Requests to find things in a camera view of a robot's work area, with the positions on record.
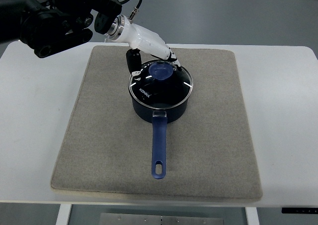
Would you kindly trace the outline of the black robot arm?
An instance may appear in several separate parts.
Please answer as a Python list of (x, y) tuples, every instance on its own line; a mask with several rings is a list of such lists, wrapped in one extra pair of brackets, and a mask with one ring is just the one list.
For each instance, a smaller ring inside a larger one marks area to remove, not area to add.
[(129, 1), (0, 0), (0, 41), (20, 40), (45, 58), (88, 42), (93, 36), (91, 24), (97, 33), (113, 33), (122, 5)]

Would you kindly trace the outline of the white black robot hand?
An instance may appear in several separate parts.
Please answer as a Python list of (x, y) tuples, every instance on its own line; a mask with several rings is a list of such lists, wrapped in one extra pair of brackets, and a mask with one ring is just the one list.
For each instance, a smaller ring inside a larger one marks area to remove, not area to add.
[(181, 64), (176, 55), (157, 33), (131, 23), (124, 15), (115, 18), (107, 35), (113, 42), (129, 44), (132, 49), (128, 53), (129, 57), (137, 57), (142, 51), (160, 60), (171, 62), (178, 70), (181, 70)]

